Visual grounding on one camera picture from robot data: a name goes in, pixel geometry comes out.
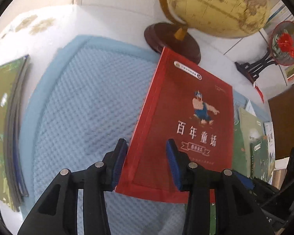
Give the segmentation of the antique yellow desk globe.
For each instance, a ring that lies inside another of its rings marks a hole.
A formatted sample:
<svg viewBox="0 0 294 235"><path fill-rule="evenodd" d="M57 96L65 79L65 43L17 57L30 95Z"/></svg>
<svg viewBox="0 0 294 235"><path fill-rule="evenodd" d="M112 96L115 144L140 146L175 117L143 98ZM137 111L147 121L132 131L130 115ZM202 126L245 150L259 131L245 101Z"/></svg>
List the antique yellow desk globe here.
<svg viewBox="0 0 294 235"><path fill-rule="evenodd" d="M147 44L158 53L167 47L196 64L201 60L201 51L189 29L218 38L244 38L263 28L270 14L270 0L159 0L159 3L168 22L145 29Z"/></svg>

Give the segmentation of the round embroidered fan on stand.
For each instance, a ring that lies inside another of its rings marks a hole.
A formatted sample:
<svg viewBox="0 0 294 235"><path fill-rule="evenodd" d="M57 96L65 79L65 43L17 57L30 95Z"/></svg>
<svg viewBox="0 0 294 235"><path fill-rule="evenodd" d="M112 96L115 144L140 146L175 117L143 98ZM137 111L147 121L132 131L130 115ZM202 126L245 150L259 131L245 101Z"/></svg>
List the round embroidered fan on stand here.
<svg viewBox="0 0 294 235"><path fill-rule="evenodd" d="M266 54L254 63L235 63L237 70L251 83L270 65L294 64L294 22L283 21L273 30Z"/></svg>

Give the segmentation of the dark green insect book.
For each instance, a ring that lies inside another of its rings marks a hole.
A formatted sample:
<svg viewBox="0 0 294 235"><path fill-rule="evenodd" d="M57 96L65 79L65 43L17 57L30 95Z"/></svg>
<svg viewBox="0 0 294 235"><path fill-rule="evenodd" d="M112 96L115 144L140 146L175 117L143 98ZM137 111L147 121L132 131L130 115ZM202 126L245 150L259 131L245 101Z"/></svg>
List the dark green insect book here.
<svg viewBox="0 0 294 235"><path fill-rule="evenodd" d="M250 149L251 177L268 182L271 177L271 174L269 174L268 137L262 136L251 142Z"/></svg>

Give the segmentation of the stack of sorted books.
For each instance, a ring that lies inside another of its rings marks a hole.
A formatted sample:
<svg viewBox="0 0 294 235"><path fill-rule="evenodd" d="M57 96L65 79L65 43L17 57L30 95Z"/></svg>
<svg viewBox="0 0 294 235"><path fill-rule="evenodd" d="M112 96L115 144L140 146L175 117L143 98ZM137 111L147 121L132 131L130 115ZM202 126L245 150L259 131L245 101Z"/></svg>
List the stack of sorted books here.
<svg viewBox="0 0 294 235"><path fill-rule="evenodd" d="M30 56L25 55L0 66L0 201L14 212L28 196L18 141L22 90L30 64Z"/></svg>

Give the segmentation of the light blue table mat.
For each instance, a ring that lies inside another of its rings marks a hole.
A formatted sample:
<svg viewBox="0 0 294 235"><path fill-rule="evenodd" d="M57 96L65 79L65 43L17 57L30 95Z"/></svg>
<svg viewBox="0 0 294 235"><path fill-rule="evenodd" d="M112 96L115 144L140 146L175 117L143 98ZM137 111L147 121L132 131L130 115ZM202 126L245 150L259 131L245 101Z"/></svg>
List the light blue table mat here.
<svg viewBox="0 0 294 235"><path fill-rule="evenodd" d="M87 169L121 138L129 149L161 54L95 36L77 36L57 53L32 94L21 127L26 216L61 170ZM187 202L143 200L117 193L116 187L104 193L104 200L110 234L183 230ZM85 234L82 190L77 234Z"/></svg>

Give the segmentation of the brown wooden door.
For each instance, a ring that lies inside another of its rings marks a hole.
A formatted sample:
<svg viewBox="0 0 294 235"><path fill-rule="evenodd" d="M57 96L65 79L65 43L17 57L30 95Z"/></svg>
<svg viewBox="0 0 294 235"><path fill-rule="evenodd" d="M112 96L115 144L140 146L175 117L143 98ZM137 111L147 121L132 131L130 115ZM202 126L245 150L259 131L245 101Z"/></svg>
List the brown wooden door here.
<svg viewBox="0 0 294 235"><path fill-rule="evenodd" d="M294 84L269 99L269 108L275 134L276 159L290 156L294 148Z"/></svg>

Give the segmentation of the bright green insect book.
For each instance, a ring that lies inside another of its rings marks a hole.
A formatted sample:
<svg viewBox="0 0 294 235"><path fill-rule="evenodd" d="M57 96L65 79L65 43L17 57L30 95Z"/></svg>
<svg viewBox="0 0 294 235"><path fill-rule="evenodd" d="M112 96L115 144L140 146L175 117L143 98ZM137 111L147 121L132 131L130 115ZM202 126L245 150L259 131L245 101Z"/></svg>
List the bright green insect book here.
<svg viewBox="0 0 294 235"><path fill-rule="evenodd" d="M240 108L234 106L234 147L233 147L233 158L232 158L232 169L238 171L240 174L249 177L250 176L250 165L246 160L246 150L244 145L243 134L240 128L239 118ZM210 204L210 233L216 233L216 206L215 203Z"/></svg>

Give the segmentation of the red fairy tale book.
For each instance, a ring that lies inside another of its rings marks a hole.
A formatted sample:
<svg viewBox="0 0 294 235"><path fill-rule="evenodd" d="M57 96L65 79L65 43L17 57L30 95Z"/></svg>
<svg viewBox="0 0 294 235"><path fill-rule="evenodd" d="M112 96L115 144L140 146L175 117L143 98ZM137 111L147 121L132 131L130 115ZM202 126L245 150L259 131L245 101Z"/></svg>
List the red fairy tale book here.
<svg viewBox="0 0 294 235"><path fill-rule="evenodd" d="M166 155L173 139L190 160L212 171L230 168L234 141L232 86L169 48L162 51L128 149L116 192L186 203Z"/></svg>

